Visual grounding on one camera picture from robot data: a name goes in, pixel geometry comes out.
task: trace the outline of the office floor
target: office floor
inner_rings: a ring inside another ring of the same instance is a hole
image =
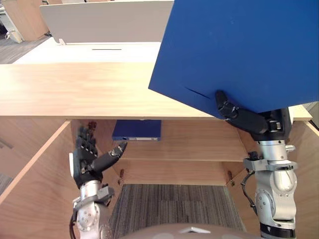
[[[11,64],[15,62],[46,39],[48,39],[48,36],[43,36],[37,41],[24,41],[18,44],[11,39],[6,40],[4,35],[0,34],[0,64]]]
[[[0,195],[12,181],[12,178],[0,173]]]
[[[214,224],[245,230],[227,187],[123,186],[110,220],[114,239],[164,223]]]

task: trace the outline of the striped carpet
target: striped carpet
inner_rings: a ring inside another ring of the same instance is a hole
[[[110,224],[115,239],[164,223],[202,223],[244,231],[226,187],[124,185]]]

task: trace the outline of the gray surface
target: gray surface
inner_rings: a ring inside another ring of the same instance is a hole
[[[115,239],[164,223],[244,230],[228,189],[221,186],[124,185],[110,223]]]
[[[0,35],[0,64],[11,64],[15,62],[46,39],[48,39],[48,37],[43,36],[37,41],[24,41],[18,44],[11,39],[6,40],[4,35]]]
[[[0,195],[11,183],[11,181],[12,181],[12,178],[0,173]]]
[[[108,1],[42,5],[40,10],[56,42],[160,42],[172,4]]]

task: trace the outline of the blue object on shelf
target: blue object on shelf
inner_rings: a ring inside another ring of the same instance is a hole
[[[161,120],[119,119],[116,122],[113,140],[160,141]]]
[[[319,100],[318,0],[175,0],[149,88],[220,118]]]

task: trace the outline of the wooden shelf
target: wooden shelf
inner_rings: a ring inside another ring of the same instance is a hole
[[[224,121],[163,120],[161,141],[129,141],[121,160],[242,162],[245,157],[237,129]]]
[[[220,162],[120,160],[113,168],[128,184],[226,185]]]
[[[0,65],[0,117],[214,119],[148,89],[155,63]],[[298,108],[295,120],[311,118]]]

